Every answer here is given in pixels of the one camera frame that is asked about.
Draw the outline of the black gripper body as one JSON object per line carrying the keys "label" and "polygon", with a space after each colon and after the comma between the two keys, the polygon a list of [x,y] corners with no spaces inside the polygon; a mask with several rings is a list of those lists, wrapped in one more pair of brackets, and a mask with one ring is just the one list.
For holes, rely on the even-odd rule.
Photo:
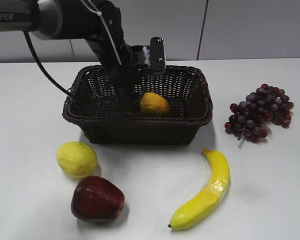
{"label": "black gripper body", "polygon": [[132,71],[134,73],[141,66],[150,65],[150,46],[121,44],[116,51],[108,46],[99,53],[99,61],[108,74],[109,82],[114,83],[128,69],[136,67],[137,70]]}

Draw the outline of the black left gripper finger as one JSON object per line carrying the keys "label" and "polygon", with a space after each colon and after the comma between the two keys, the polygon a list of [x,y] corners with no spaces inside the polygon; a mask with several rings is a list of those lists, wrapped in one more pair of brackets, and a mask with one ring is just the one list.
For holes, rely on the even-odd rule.
{"label": "black left gripper finger", "polygon": [[124,115],[141,112],[141,94],[135,92],[135,86],[139,83],[139,77],[115,77],[113,80],[119,109]]}

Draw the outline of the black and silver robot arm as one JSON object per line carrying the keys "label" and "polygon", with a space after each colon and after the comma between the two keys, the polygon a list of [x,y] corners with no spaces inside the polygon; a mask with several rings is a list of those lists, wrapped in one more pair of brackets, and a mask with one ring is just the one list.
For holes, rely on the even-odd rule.
{"label": "black and silver robot arm", "polygon": [[119,108],[141,112],[143,95],[134,93],[150,63],[151,46],[128,45],[121,11],[109,0],[0,0],[0,32],[22,32],[45,73],[30,34],[41,40],[83,39],[96,55],[114,87]]}

